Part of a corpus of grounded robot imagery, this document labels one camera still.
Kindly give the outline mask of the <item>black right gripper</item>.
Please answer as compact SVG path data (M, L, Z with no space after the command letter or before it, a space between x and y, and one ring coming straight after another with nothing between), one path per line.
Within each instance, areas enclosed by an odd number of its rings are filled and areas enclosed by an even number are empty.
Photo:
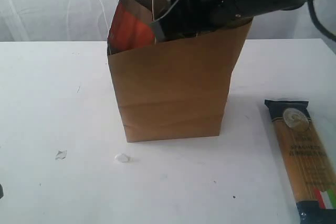
M252 21L251 17L236 17L234 7L231 0L173 0L160 15L160 40L232 29Z

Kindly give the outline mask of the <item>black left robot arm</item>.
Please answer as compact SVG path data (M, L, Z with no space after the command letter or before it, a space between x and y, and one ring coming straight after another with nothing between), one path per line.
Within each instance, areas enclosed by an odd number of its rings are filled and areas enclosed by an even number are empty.
M0 199L4 197L3 187L0 184Z

